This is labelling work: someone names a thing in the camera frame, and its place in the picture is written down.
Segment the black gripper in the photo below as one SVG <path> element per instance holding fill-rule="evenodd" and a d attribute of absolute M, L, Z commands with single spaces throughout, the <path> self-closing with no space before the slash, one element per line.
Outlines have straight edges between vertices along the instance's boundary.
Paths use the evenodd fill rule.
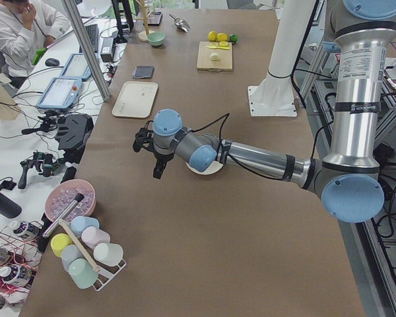
<path fill-rule="evenodd" d="M 152 120 L 148 120 L 146 124 L 136 132 L 133 150 L 138 153 L 141 149 L 145 149 L 154 154 L 156 164 L 153 170 L 153 177 L 161 179 L 167 162 L 172 160 L 172 154 L 161 154 L 154 148 L 153 130 L 149 129 L 150 123 L 152 123 Z"/>

